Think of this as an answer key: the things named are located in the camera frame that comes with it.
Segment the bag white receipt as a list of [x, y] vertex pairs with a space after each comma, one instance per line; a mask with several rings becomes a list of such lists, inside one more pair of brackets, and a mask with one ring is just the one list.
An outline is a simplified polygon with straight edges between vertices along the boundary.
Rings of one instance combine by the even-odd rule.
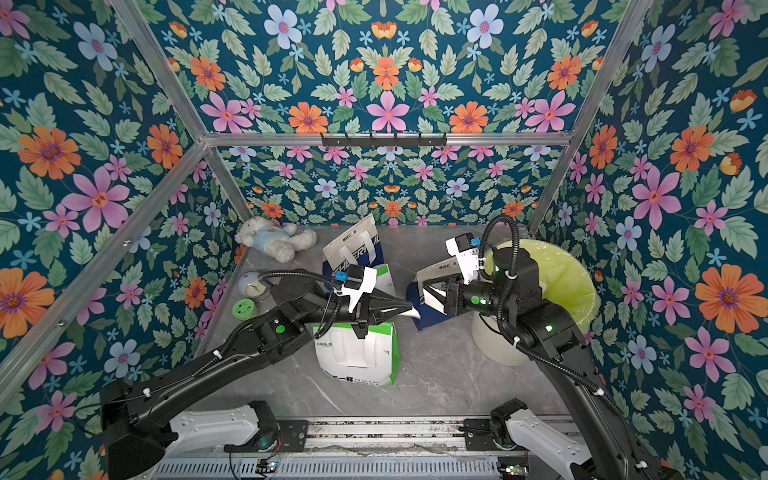
[[415, 308], [411, 308], [411, 309], [401, 313], [401, 316], [408, 317], [408, 318], [413, 318], [413, 319], [420, 319], [421, 318], [421, 315], [420, 315], [419, 311], [417, 309], [415, 309]]

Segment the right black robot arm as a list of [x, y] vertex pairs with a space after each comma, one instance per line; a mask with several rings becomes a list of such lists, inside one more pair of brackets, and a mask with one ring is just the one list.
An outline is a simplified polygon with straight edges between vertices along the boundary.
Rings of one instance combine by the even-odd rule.
[[517, 221], [505, 215], [492, 219], [481, 237], [466, 233], [445, 246], [448, 266], [419, 281], [422, 303], [449, 317], [474, 312], [495, 321], [491, 332], [545, 374], [583, 439], [574, 441], [511, 400], [491, 412], [490, 431], [499, 447], [528, 450], [562, 479], [681, 478], [632, 430], [599, 376], [586, 324], [558, 302], [594, 292], [575, 258], [522, 238]]

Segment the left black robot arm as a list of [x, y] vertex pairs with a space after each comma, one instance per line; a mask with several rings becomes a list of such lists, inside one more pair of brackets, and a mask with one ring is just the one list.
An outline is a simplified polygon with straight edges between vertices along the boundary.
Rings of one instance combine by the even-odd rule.
[[264, 401], [229, 410], [192, 411], [192, 405], [242, 377], [299, 351], [336, 323], [358, 338], [376, 325], [418, 311], [379, 290], [373, 268], [329, 278], [303, 269], [260, 274], [272, 309], [241, 322], [224, 342], [156, 378], [118, 380], [100, 392], [107, 473], [112, 479], [148, 479], [170, 453], [222, 447], [228, 453], [278, 448], [279, 425]]

